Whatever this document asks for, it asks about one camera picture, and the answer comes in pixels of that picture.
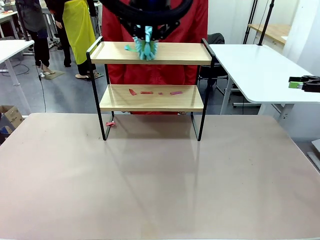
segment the lower shelf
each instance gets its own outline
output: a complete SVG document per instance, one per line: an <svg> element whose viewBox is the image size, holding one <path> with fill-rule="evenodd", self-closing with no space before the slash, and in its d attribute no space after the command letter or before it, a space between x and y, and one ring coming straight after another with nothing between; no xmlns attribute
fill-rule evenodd
<svg viewBox="0 0 320 240"><path fill-rule="evenodd" d="M131 95L129 89L137 95ZM100 101L101 111L202 112L203 108L204 104L196 85L109 84Z"/></svg>

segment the gray floor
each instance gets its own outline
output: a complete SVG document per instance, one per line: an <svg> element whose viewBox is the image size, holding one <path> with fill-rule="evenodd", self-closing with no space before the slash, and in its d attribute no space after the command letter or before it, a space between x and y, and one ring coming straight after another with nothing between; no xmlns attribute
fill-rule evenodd
<svg viewBox="0 0 320 240"><path fill-rule="evenodd" d="M12 59L12 65L18 64L20 61ZM79 80L75 78L75 74L78 73L78 69L74 61L71 67L66 68L63 64L64 54L62 50L52 48L50 52L50 68L52 70L59 70L65 72L65 74L53 79L42 81L44 89L44 97L46 103L46 111L49 113L96 113L95 100L90 82ZM18 80L21 84L23 92L27 98L27 101L31 107L33 113L43 113L45 111L44 99L40 81L38 79L38 73L34 63L33 56L23 56L22 64L26 65L30 70L26 74L18 76ZM18 75L26 71L26 67L18 65L14 68L15 73ZM97 65L97 70L100 73L105 73L103 65ZM106 78L101 77L96 80L99 98L102 97L107 83ZM218 86L221 89L226 87L225 80L219 80ZM202 80L199 83L199 91L204 98L206 88L206 81ZM245 114L256 115L258 108L233 108L231 103L243 102L243 97L231 95L230 104L227 109L228 114ZM207 114L219 114L223 101L223 95L217 90L212 90L210 93ZM18 107L22 115L26 114L17 91L12 84L9 76L3 76L0 74L0 105L15 105Z"/></svg>

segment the table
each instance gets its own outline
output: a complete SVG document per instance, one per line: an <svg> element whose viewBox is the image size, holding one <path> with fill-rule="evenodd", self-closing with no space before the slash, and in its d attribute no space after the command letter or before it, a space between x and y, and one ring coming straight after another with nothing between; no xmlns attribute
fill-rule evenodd
<svg viewBox="0 0 320 240"><path fill-rule="evenodd" d="M2 31L2 28L1 28L1 23L4 23L6 21L10 21L14 37L15 37L15 39L19 39L16 27L15 27L15 23L14 23L14 20L13 20L13 17L12 17L13 15L16 15L17 13L18 13L17 11L14 11L14 12L8 13L8 14L0 13L0 34L1 34L2 38L4 38L5 36L4 36L4 33Z"/></svg>
<svg viewBox="0 0 320 240"><path fill-rule="evenodd" d="M46 6L42 6L41 11L43 13L43 18L46 25L46 31L48 33L48 36L51 41L54 41L56 39L56 35L58 34L54 15L49 11L49 9Z"/></svg>
<svg viewBox="0 0 320 240"><path fill-rule="evenodd" d="M245 98L262 104L272 104L285 119L294 104L318 104L320 94L289 88L289 77L312 75L268 46L211 44L211 49L229 75L220 114L226 114L232 84L235 83Z"/></svg>
<svg viewBox="0 0 320 240"><path fill-rule="evenodd" d="M13 85L17 89L17 93L20 97L20 100L25 108L27 114L31 114L31 108L28 104L26 96L20 86L20 83L17 79L15 71L11 65L10 59L13 55L21 52L22 50L26 49L27 47L31 46L35 42L33 40L25 41L25 40L2 40L0 41L0 63L5 62L5 65L8 69L10 74L11 80Z"/></svg>
<svg viewBox="0 0 320 240"><path fill-rule="evenodd" d="M248 24L248 26L259 33L262 33L265 27L264 24L261 24L260 27L259 24ZM291 26L287 24L268 24L265 36L284 46L287 41L282 37L289 36L290 30Z"/></svg>
<svg viewBox="0 0 320 240"><path fill-rule="evenodd" d="M0 147L1 238L320 236L320 175L273 118L208 115L201 142L190 116L115 122L103 141L96 114L23 121Z"/></svg>

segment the white table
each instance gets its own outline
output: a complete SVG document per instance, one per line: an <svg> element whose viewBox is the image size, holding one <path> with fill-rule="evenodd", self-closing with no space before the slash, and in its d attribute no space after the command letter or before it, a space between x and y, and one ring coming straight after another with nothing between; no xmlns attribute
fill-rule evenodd
<svg viewBox="0 0 320 240"><path fill-rule="evenodd" d="M4 36L3 31L2 31L1 24L6 22L6 21L10 21L14 37L15 37L15 39L19 39L16 27L15 27L15 23L14 23L14 20L13 20L13 17L12 17L13 15L16 15L17 13L18 13L17 11L14 11L14 12L8 13L8 14L0 13L0 34L1 34L2 38L4 38L5 36Z"/></svg>
<svg viewBox="0 0 320 240"><path fill-rule="evenodd" d="M20 83L17 79L15 71L11 65L10 59L13 55L21 52L26 49L30 45L34 44L33 40L25 41L25 40L3 40L0 41L0 63L5 62L5 65L8 69L10 77L12 79L13 85L16 87L20 100L25 108L27 114L31 114L31 109L26 99L26 96L20 86Z"/></svg>
<svg viewBox="0 0 320 240"><path fill-rule="evenodd" d="M211 44L210 47L229 74L221 115L226 113L233 83L249 102L262 104L259 114L264 114L267 104L276 107L280 111L279 120L288 116L294 104L320 103L319 93L289 88L289 77L312 74L268 46Z"/></svg>

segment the cardboard box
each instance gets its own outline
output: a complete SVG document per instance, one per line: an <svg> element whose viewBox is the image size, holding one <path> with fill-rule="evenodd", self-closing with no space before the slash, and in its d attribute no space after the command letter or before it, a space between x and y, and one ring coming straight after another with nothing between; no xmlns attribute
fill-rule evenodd
<svg viewBox="0 0 320 240"><path fill-rule="evenodd" d="M0 114L0 133L3 134L11 134L24 120L15 106L0 105Z"/></svg>

